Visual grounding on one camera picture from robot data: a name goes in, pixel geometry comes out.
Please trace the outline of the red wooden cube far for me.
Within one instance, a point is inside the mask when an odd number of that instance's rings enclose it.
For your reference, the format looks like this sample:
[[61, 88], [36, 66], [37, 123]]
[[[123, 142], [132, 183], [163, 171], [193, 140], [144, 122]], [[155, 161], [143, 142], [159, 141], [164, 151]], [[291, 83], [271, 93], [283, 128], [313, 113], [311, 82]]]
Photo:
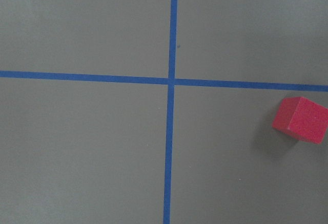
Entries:
[[285, 98], [272, 127], [294, 139], [320, 144], [327, 131], [327, 108], [301, 96]]

